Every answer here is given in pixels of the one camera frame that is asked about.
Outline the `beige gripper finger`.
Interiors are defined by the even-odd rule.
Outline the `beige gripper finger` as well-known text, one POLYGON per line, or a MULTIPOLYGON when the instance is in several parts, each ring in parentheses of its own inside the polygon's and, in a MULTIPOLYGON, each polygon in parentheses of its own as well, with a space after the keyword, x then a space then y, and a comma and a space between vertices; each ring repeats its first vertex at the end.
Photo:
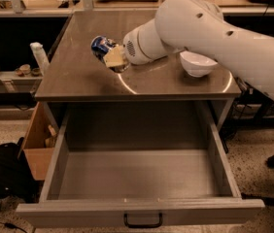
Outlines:
POLYGON ((109 50, 103 60, 108 68, 123 68, 128 64, 123 46, 115 46, 109 50))

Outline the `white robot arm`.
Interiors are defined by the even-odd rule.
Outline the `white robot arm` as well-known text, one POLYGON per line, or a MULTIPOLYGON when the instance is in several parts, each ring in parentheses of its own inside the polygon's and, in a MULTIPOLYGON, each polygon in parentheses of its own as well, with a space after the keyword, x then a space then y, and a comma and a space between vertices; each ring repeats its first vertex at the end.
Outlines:
POLYGON ((274 37, 225 22, 216 5, 199 0, 166 0, 149 22, 109 49, 109 68, 142 65, 172 52, 207 56, 274 101, 274 37))

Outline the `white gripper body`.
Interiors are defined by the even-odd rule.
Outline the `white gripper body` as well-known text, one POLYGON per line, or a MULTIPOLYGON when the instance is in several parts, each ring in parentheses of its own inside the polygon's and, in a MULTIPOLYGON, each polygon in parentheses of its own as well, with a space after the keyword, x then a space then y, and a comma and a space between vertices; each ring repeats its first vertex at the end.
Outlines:
POLYGON ((182 51, 168 46, 159 38, 153 19, 127 33, 122 44, 127 60, 134 65, 147 64, 182 51))

